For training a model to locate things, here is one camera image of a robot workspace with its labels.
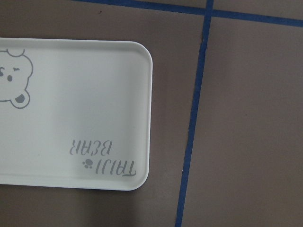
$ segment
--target blue line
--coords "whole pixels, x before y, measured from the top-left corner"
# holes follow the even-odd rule
[[[155,9],[160,11],[187,13],[194,15],[205,14],[205,9],[203,8],[178,6],[178,5],[170,5],[170,4],[155,3],[155,2],[144,2],[144,1],[134,1],[134,0],[75,0],[75,1],[101,3],[101,4],[114,5],[114,6],[126,6],[126,7],[133,7],[139,9]]]
[[[193,102],[192,102],[191,113],[190,113],[187,147],[186,147],[185,155],[184,155],[184,164],[183,164],[183,172],[182,172],[182,177],[181,177],[181,186],[180,186],[178,208],[177,208],[177,218],[176,218],[175,227],[181,227],[181,225],[182,225],[183,211],[184,211],[184,204],[185,204],[185,197],[186,197],[187,183],[188,183],[188,175],[189,175],[189,169],[190,169],[191,154],[192,154],[193,144],[194,144],[196,120],[197,120],[197,114],[198,114],[201,85],[202,85],[202,78],[203,78],[204,65],[205,65],[205,55],[206,55],[207,42],[208,42],[208,37],[209,37],[209,29],[210,29],[210,23],[211,23],[211,18],[212,18],[213,5],[214,5],[214,0],[207,0],[205,17],[204,17],[204,22],[203,22],[203,31],[202,31],[203,41],[200,46],[198,66],[197,66],[197,71],[196,71],[195,89],[194,89],[194,96],[193,96]]]
[[[238,20],[249,20],[249,21],[257,21],[263,23],[271,23],[277,25],[288,25],[288,26],[296,26],[303,27],[303,20],[297,19],[289,19],[282,17],[271,17],[271,16],[263,16],[257,14],[249,14],[249,13],[237,13],[223,10],[213,10],[213,17],[223,17],[230,19],[238,19]]]

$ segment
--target paw print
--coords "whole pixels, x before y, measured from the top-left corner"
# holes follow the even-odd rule
[[[90,168],[91,169],[92,165],[93,165],[93,161],[90,160],[90,159],[86,159],[85,162],[82,162],[82,164],[84,165],[85,168],[87,168],[87,169]]]

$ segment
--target gray inner ear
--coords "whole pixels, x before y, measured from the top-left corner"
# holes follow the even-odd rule
[[[17,98],[15,98],[17,103],[23,103],[25,100],[24,95],[19,95]]]

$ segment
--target rectangular tray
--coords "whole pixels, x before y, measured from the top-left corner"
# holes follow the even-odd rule
[[[139,43],[0,38],[0,183],[140,187],[151,89]]]

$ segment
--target plastic tray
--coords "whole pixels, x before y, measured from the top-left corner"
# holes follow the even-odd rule
[[[140,187],[151,82],[136,42],[0,38],[0,183]]]

